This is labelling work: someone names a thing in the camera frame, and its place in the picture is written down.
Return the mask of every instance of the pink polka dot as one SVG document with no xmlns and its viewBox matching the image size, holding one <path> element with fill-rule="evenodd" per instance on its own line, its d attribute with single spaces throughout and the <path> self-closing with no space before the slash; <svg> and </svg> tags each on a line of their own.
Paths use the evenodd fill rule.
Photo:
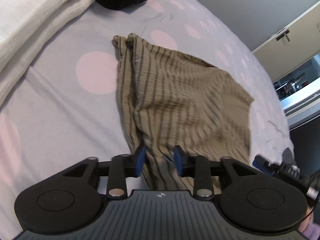
<svg viewBox="0 0 320 240">
<path fill-rule="evenodd" d="M 241 59 L 241 62 L 242 62 L 242 65 L 243 65 L 245 68 L 248 68 L 247 63 L 246 63 L 243 59 Z"/>
<path fill-rule="evenodd" d="M 209 28 L 207 26 L 207 24 L 205 24 L 203 21 L 199 21 L 200 25 L 205 28 L 207 30 L 207 32 L 209 32 Z"/>
<path fill-rule="evenodd" d="M 257 95 L 258 95 L 258 98 L 259 98 L 259 100 L 260 100 L 260 103 L 264 104 L 264 102 L 266 101 L 266 99 L 265 99 L 265 97 L 263 96 L 263 94 L 262 94 L 260 91 L 258 91 L 258 92 L 257 92 Z"/>
<path fill-rule="evenodd" d="M 201 39 L 200 33 L 195 28 L 191 27 L 189 24 L 185 24 L 184 27 L 191 37 L 198 40 Z"/>
<path fill-rule="evenodd" d="M 164 8 L 160 5 L 160 3 L 155 1 L 155 0 L 148 0 L 147 1 L 147 5 L 149 5 L 151 8 L 153 8 L 157 12 L 163 12 L 164 11 Z"/>
<path fill-rule="evenodd" d="M 101 52 L 84 54 L 76 65 L 79 84 L 87 91 L 102 95 L 116 90 L 118 61 L 114 56 Z"/>
<path fill-rule="evenodd" d="M 179 2 L 175 1 L 175 0 L 171 0 L 170 3 L 172 3 L 173 5 L 177 6 L 180 10 L 184 10 L 184 7 L 182 4 L 180 4 Z"/>
<path fill-rule="evenodd" d="M 190 9 L 197 11 L 197 8 L 195 6 L 193 6 L 191 3 L 188 3 L 188 6 L 190 7 Z"/>
<path fill-rule="evenodd" d="M 241 73 L 242 80 L 249 86 L 252 85 L 253 79 L 250 76 L 246 76 L 244 73 Z"/>
<path fill-rule="evenodd" d="M 209 23 L 209 24 L 211 24 L 211 25 L 212 25 L 212 27 L 217 28 L 216 24 L 215 24 L 213 21 L 208 21 L 208 23 Z"/>
<path fill-rule="evenodd" d="M 0 180 L 4 183 L 14 183 L 21 167 L 21 155 L 16 125 L 6 114 L 0 114 Z"/>
<path fill-rule="evenodd" d="M 226 42 L 223 43 L 223 45 L 226 47 L 226 49 L 229 51 L 230 54 L 233 53 L 233 50 L 231 49 L 231 47 Z"/>
<path fill-rule="evenodd" d="M 269 104 L 269 110 L 273 112 L 273 111 L 274 111 L 274 106 L 273 106 L 273 104 L 271 104 L 270 102 L 268 102 L 268 104 Z"/>
<path fill-rule="evenodd" d="M 216 56 L 221 59 L 221 61 L 226 65 L 226 66 L 230 66 L 230 62 L 229 60 L 226 58 L 226 56 L 220 51 L 217 50 L 216 51 Z"/>
<path fill-rule="evenodd" d="M 153 39 L 154 43 L 158 46 L 161 46 L 167 49 L 174 49 L 174 50 L 178 49 L 176 41 L 169 34 L 161 30 L 152 31 L 151 38 Z"/>
</svg>

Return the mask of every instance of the round black disc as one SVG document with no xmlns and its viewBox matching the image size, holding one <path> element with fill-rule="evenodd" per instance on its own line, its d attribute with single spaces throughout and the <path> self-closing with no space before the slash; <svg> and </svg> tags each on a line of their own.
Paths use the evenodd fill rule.
<svg viewBox="0 0 320 240">
<path fill-rule="evenodd" d="M 297 188 L 271 176 L 243 176 L 220 195 L 220 209 L 249 231 L 279 233 L 297 229 L 307 200 Z"/>
<path fill-rule="evenodd" d="M 81 228 L 91 223 L 101 208 L 99 193 L 73 177 L 40 182 L 23 191 L 14 204 L 21 227 L 41 234 Z"/>
</svg>

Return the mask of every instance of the folded blanket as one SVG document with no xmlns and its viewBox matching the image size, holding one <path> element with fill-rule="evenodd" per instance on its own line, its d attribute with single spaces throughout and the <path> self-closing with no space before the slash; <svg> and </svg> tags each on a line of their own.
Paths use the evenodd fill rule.
<svg viewBox="0 0 320 240">
<path fill-rule="evenodd" d="M 0 0 L 0 71 L 42 23 L 68 0 Z"/>
<path fill-rule="evenodd" d="M 117 100 L 131 151 L 143 143 L 150 188 L 193 189 L 174 167 L 175 145 L 218 161 L 248 163 L 250 95 L 224 70 L 131 33 L 115 36 L 119 49 Z M 213 182 L 215 189 L 219 186 Z"/>
<path fill-rule="evenodd" d="M 82 14 L 94 0 L 69 0 L 33 33 L 0 72 L 0 105 L 25 73 L 43 45 L 67 22 Z"/>
</svg>

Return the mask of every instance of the logo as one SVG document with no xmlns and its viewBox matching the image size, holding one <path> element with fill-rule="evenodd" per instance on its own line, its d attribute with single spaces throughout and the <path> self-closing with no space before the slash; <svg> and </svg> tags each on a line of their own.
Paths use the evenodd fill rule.
<svg viewBox="0 0 320 240">
<path fill-rule="evenodd" d="M 166 194 L 164 194 L 164 193 L 161 192 L 161 193 L 158 193 L 156 196 L 159 197 L 159 198 L 163 198 L 163 197 L 166 196 Z"/>
</svg>

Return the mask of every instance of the cable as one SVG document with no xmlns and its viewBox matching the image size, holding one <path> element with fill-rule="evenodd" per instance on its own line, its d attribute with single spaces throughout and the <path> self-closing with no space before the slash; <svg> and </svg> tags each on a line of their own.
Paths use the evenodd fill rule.
<svg viewBox="0 0 320 240">
<path fill-rule="evenodd" d="M 310 211 L 310 213 L 302 220 L 302 222 L 312 214 L 312 212 L 315 210 L 315 208 L 318 206 L 318 204 L 319 204 L 319 202 L 316 203 L 316 205 L 313 207 L 313 209 Z"/>
</svg>

